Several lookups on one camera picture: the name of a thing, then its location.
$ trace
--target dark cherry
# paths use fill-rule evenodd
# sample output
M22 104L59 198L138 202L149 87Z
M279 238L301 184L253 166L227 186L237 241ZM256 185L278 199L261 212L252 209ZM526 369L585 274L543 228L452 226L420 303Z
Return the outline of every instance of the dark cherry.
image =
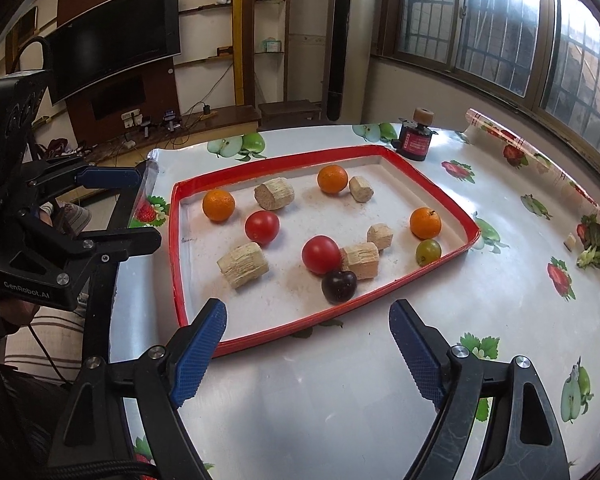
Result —
M358 279L350 270L332 270L322 279L322 293L329 303L344 303L353 298Z

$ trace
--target blue rubber pad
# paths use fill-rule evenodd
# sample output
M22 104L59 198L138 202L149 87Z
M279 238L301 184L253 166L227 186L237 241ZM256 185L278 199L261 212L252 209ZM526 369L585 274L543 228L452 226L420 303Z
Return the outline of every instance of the blue rubber pad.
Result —
M446 395L440 377L440 363L397 302L389 309L389 329L420 395L432 400L436 409L440 409Z
M218 300L175 366L170 396L176 406L196 395L225 328L226 307Z

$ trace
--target tray rim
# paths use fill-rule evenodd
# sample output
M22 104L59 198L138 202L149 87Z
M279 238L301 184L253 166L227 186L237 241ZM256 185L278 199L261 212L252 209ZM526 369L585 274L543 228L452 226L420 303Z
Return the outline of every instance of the tray rim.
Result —
M329 162L338 162L342 160L352 160L356 158L365 158L369 156L380 156L397 170L404 173L413 180L425 192L431 195L435 200L443 205L464 228L467 243L447 254L432 264L421 267L410 274L407 274L391 283L375 288L374 290L363 294L353 300L339 305L326 308L316 314L305 316L284 325L279 325L267 330L249 334L246 336L223 341L218 345L213 357L220 357L241 350L246 350L275 339L291 335L295 332L315 326L318 323L333 319L336 316L350 312L360 306L370 303L373 300L381 298L389 292L400 288L407 283L416 280L420 276L436 269L447 263L456 256L467 252L480 237L480 228L474 219L465 212L448 194L442 191L433 181L429 180L424 174L420 173L406 159L384 146L376 144L367 144L362 146L346 146L342 148L331 148L328 150L319 150L316 152L296 153L294 155L283 155L258 160L247 164L232 166L222 170L204 173L188 180L177 182L171 191L171 211L174 214L169 215L169 260L171 267L171 281L173 285L173 298L176 309L176 317L179 326L187 326L189 320L184 303L184 286L182 283L182 271L180 269L180 202L196 193L206 190L216 189L218 187L238 184L245 180L252 180L267 176L270 174L282 173L285 171L299 170L319 164Z

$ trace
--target fruit print tablecloth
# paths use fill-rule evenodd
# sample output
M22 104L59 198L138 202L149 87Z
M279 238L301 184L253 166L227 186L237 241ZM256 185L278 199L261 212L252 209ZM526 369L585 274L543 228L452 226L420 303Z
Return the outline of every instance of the fruit print tablecloth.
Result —
M180 415L213 478L403 478L435 412L388 331L398 298L479 358L528 356L554 407L572 478L600 461L600 208L514 133L473 110L467 118L464 133L439 131L427 159L413 164L474 216L481 238L465 257L325 326L212 362ZM388 145L398 127L316 126L156 150L131 224L158 226L166 239L165 199L176 182L253 157ZM168 261L163 244L121 265L114 361L176 330ZM126 406L133 441L149 459L137 407ZM489 399L478 406L459 480L472 476L490 407Z

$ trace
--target tangerine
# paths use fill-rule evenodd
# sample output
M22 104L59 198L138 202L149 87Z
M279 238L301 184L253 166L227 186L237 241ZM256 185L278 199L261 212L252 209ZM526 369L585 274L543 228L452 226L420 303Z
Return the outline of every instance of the tangerine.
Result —
M318 173L318 186L325 193L336 194L347 187L349 175L343 167L333 164L325 166Z
M435 238L442 230L440 215L429 207L420 207L411 213L409 218L411 232L420 240Z
M202 212L214 222L224 222L234 211L234 197L222 189L207 191L202 199Z

